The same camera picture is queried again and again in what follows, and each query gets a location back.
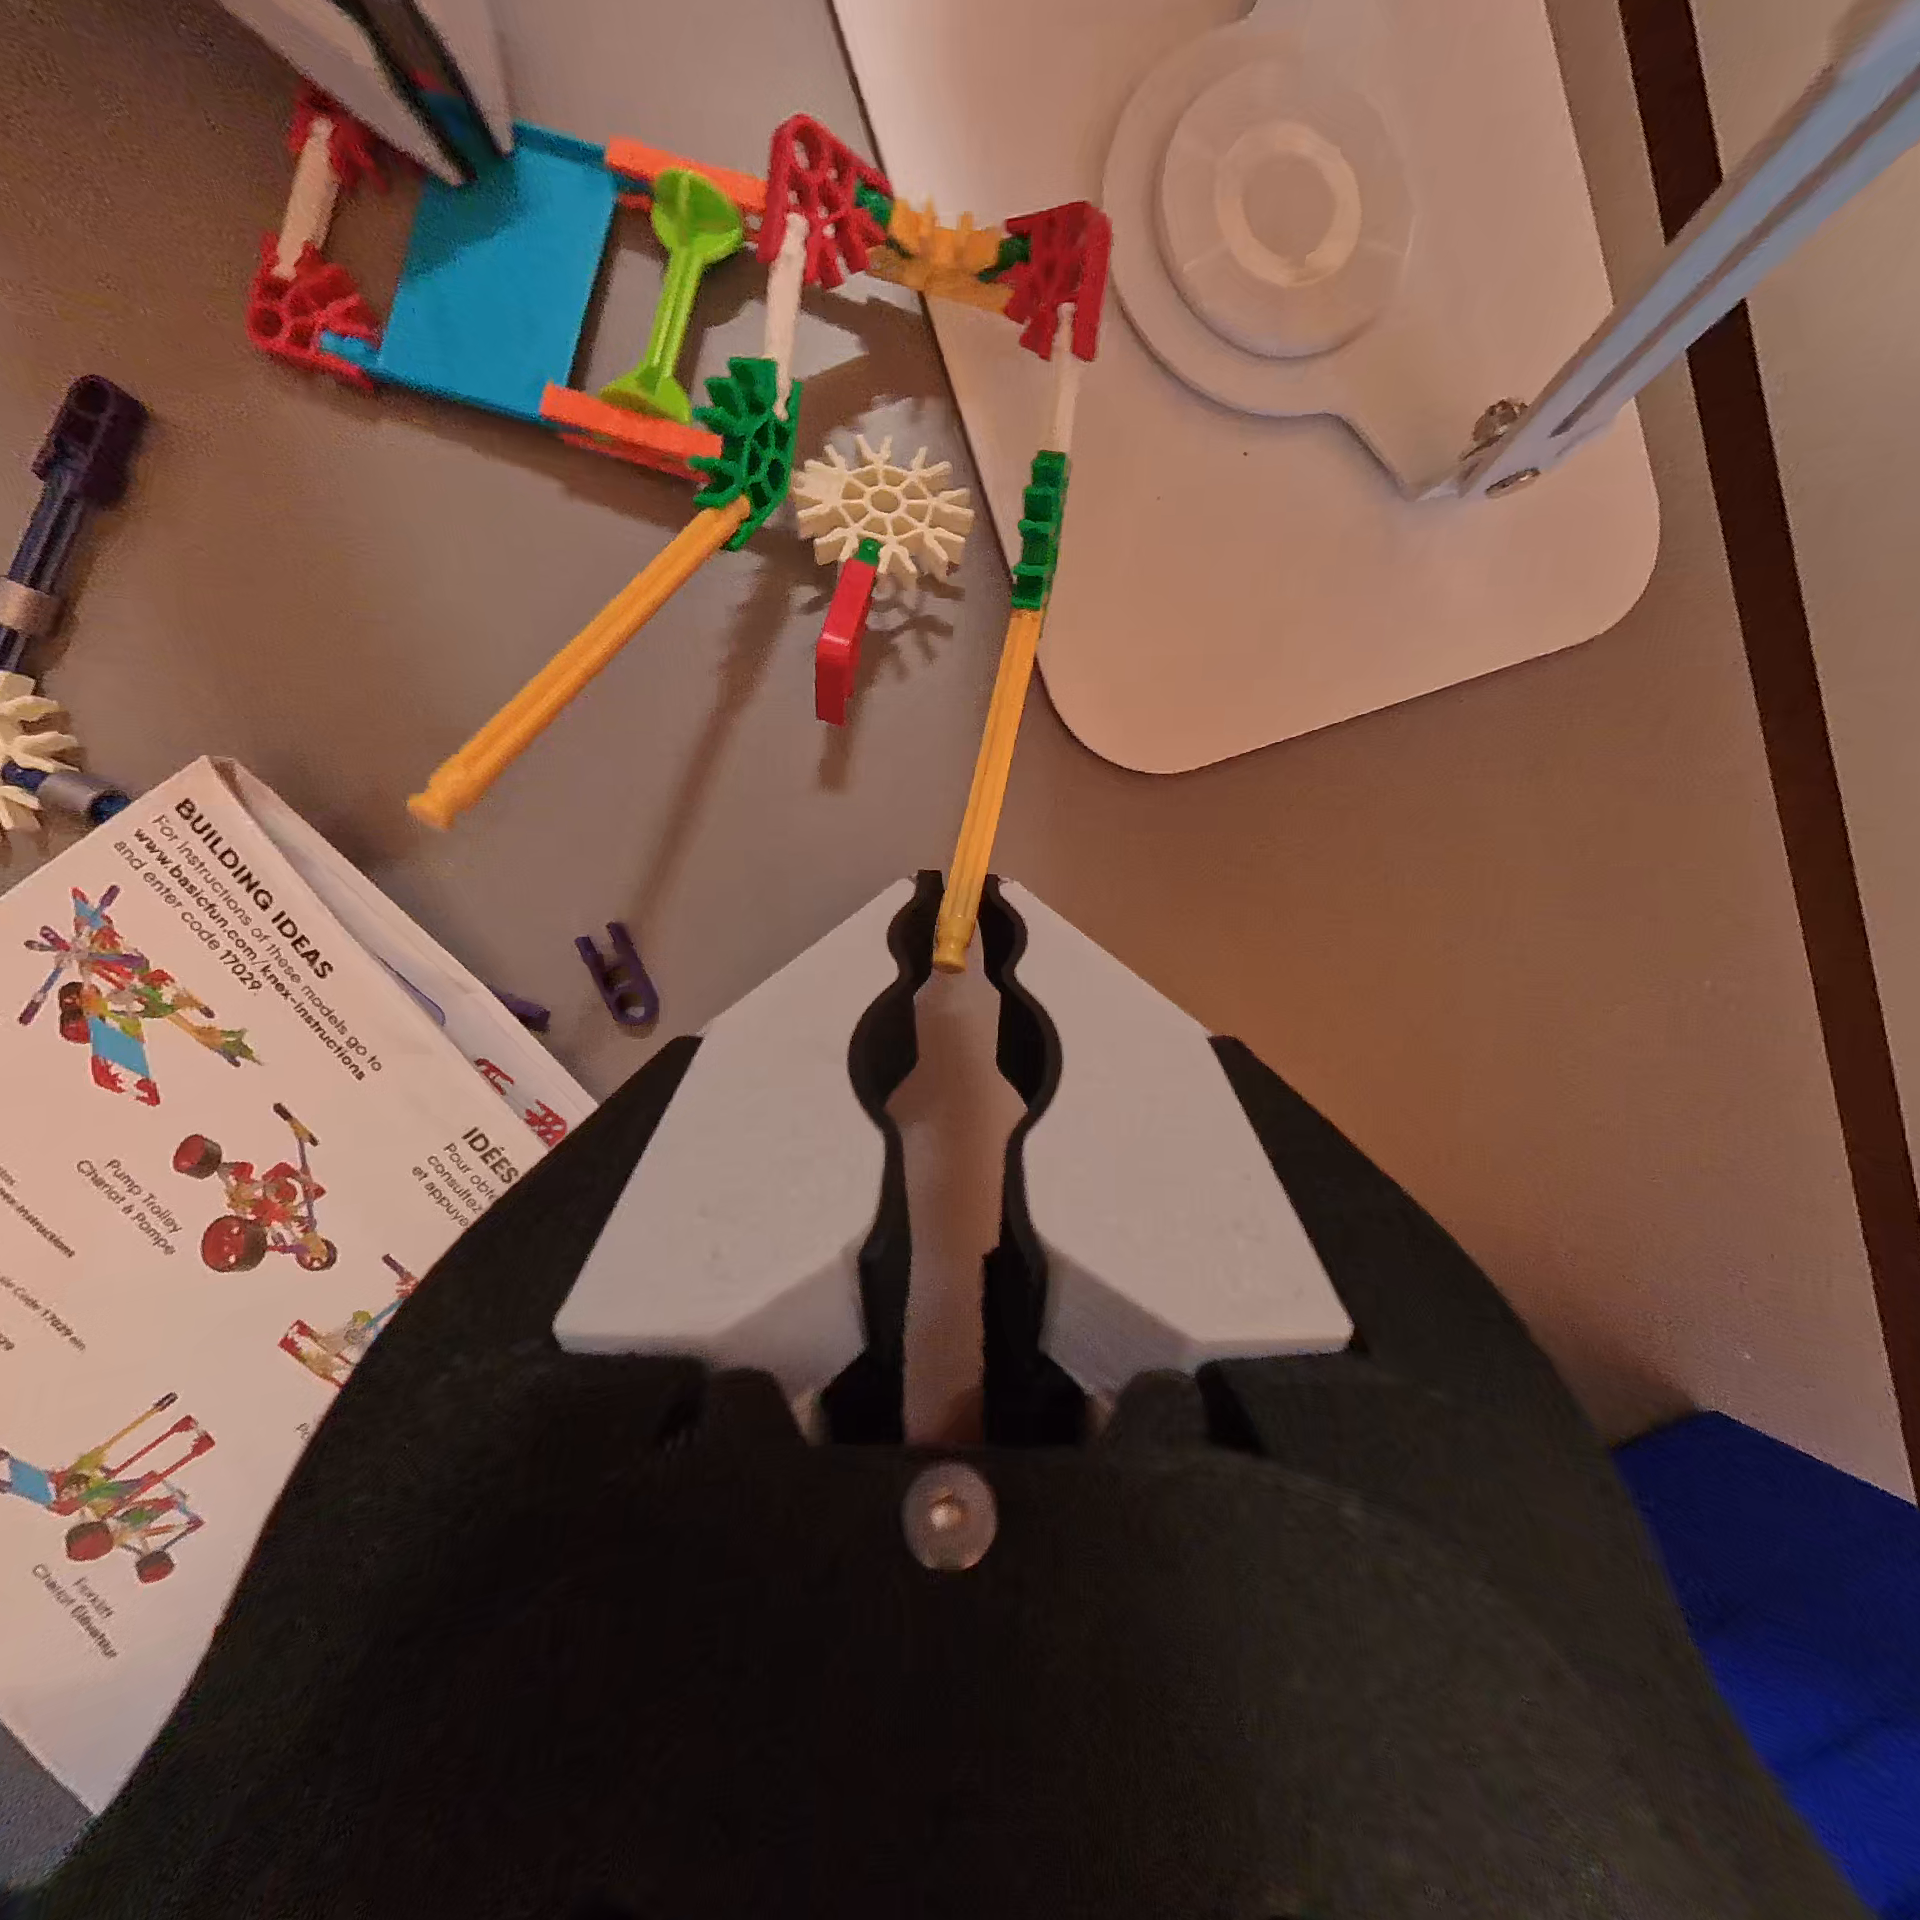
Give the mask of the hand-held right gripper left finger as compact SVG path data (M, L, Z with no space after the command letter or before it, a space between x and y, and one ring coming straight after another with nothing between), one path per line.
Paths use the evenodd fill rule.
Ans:
M569 1353L759 1371L839 1442L905 1437L918 1062L944 881L885 887L709 1021L555 1318Z

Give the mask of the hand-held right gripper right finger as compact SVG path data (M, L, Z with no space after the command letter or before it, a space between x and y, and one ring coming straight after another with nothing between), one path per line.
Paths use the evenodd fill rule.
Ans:
M1214 1038L1020 882L987 881L993 1062L1022 1102L982 1265L982 1433L1075 1444L1150 1374L1340 1353L1352 1318Z

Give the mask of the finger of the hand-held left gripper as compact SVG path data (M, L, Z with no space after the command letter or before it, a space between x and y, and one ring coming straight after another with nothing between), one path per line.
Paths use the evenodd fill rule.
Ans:
M427 109L367 5L224 3L224 11L395 154L445 186L473 178L470 159Z
M513 154L508 65L488 3L405 5L405 106L414 163Z

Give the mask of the colourful construction toy model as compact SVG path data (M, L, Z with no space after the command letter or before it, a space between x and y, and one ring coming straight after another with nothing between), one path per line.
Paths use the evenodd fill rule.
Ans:
M685 477L701 509L744 509L743 547L795 486L800 290L868 274L1003 316L1063 365L1049 444L1016 521L1012 604L1046 607L1064 521L1072 374L1097 356L1112 252L1088 201L1008 225L941 222L816 119L773 135L767 175L669 150L516 124L469 183L425 183L383 319L324 253L342 191L380 178L377 140L327 94L297 94L295 190L247 293L254 347L360 390L395 387L537 425L625 463ZM569 387L620 207L647 211L663 283L638 365Z

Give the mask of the yellow plastic rod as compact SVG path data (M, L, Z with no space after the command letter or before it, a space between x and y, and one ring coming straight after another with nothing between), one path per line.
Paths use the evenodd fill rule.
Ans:
M966 809L950 852L944 901L932 933L932 967L944 974L964 971L968 959L975 914L1016 753L1023 702L1037 661L1043 622L1044 607L1015 607L999 652Z
M406 801L422 825L452 828L525 754L639 628L744 525L743 493L704 507L588 623L566 639Z

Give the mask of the white tabbed booklet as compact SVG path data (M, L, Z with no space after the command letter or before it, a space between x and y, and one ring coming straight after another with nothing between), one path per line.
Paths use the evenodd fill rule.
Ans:
M595 1098L547 1049L543 1038L477 974L427 934L369 881L365 947L409 991L416 1009L452 1045L543 1146L560 1146L595 1110Z

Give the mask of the purple clip connector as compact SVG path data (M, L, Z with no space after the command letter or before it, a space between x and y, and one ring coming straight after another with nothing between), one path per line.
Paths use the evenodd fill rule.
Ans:
M659 988L641 964L625 922L608 922L604 938L577 934L573 950L608 1014L625 1028L651 1028L661 1018Z

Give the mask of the toy instruction booklet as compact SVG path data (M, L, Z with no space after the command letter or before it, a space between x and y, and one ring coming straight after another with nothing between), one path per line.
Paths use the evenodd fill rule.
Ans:
M380 1333L550 1150L365 947L364 881L204 757L4 892L1 1711L86 1813Z

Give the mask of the white metal stand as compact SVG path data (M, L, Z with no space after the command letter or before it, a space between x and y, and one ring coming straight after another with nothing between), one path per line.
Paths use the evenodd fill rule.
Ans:
M1111 222L1040 667L1179 775L1639 604L1633 401L1915 146L1915 5L1615 294L1548 5L835 5L911 211Z

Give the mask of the blue plastic bin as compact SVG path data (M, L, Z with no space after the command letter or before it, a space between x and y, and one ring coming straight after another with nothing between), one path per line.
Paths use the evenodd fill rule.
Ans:
M1693 1643L1877 1915L1918 1915L1918 1516L1717 1410L1615 1450Z

